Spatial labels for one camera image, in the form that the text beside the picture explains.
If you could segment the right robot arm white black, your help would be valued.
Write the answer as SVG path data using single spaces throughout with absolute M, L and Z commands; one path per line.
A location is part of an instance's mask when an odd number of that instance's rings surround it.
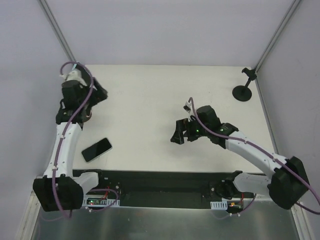
M 299 158 L 270 153 L 250 142 L 237 127 L 222 123 L 209 105 L 196 111 L 189 104 L 183 108 L 189 117 L 176 121 L 172 143 L 182 145 L 185 141 L 207 137 L 213 144 L 241 156 L 262 171 L 261 175 L 233 172 L 215 186 L 219 197 L 230 200 L 248 192 L 269 196 L 279 207 L 289 210 L 309 190 L 309 180 Z

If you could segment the pink case phone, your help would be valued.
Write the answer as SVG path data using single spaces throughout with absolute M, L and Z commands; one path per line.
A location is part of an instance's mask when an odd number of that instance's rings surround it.
M 87 122 L 87 121 L 89 121 L 89 120 L 91 119 L 91 117 L 92 117 L 92 113 L 90 113 L 89 115 L 85 115 L 85 116 L 83 117 L 83 121 L 84 121 L 84 122 Z

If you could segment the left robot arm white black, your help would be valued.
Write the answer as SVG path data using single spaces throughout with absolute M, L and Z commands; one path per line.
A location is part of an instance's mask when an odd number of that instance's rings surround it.
M 46 212 L 78 210 L 85 194 L 92 191 L 99 195 L 106 188 L 98 170 L 73 176 L 73 162 L 84 123 L 91 118 L 93 106 L 106 100 L 108 93 L 96 79 L 87 85 L 75 79 L 67 80 L 61 90 L 63 98 L 55 117 L 52 155 L 43 176 L 36 178 L 32 186 Z

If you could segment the black tall corner phone stand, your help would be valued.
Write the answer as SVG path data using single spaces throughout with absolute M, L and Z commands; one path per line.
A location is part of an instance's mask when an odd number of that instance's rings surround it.
M 256 69 L 243 68 L 242 73 L 246 74 L 248 79 L 245 85 L 238 85 L 233 88 L 233 97 L 240 102 L 247 102 L 252 97 L 252 91 L 249 89 L 249 84 L 257 79 Z

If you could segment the light blue case phone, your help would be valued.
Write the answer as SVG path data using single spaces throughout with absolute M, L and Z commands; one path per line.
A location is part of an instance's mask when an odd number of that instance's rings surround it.
M 81 78 L 87 85 L 91 84 L 92 74 L 85 67 L 83 67 L 79 62 L 75 62 L 73 69 L 76 69 L 80 72 Z

